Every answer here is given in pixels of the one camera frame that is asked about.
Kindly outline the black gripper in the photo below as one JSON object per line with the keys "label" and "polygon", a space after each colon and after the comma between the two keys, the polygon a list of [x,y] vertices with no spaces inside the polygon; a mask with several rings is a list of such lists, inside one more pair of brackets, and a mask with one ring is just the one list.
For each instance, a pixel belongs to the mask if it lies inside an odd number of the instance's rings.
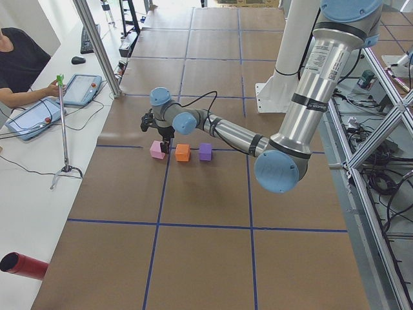
{"label": "black gripper", "polygon": [[161,152],[164,154],[170,153],[170,142],[174,138],[175,130],[173,127],[159,127],[158,133],[163,137],[162,142],[160,143]]}

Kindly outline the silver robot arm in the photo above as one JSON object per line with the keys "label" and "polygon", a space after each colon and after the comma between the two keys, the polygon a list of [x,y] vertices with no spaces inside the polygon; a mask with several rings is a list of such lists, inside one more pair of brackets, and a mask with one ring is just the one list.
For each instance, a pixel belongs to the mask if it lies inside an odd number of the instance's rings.
{"label": "silver robot arm", "polygon": [[153,119],[165,142],[174,132],[188,135],[195,129],[217,137],[240,152],[256,157],[259,184],[274,193],[293,189],[307,171],[310,142],[353,50],[374,45],[382,1],[321,1],[314,25],[313,46],[297,89],[278,133],[266,138],[222,119],[208,110],[186,108],[170,91],[157,87],[150,93]]}

